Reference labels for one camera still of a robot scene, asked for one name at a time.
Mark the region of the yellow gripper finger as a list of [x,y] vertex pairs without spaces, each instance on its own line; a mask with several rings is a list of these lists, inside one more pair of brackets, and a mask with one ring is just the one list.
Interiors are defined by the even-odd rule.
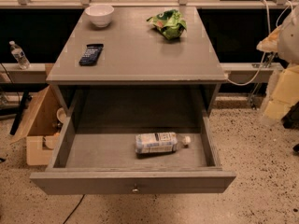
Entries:
[[258,43],[256,49],[263,52],[277,52],[280,30],[281,26],[278,26],[266,38]]
[[299,64],[290,63],[282,71],[274,71],[261,106],[261,122],[282,120],[299,102]]

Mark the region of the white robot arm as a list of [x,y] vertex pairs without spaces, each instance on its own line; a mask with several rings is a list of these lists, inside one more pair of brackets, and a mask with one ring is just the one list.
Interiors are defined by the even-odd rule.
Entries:
[[299,102],[299,6],[256,49],[275,52],[288,63],[282,72],[270,77],[262,106],[264,119],[282,120]]

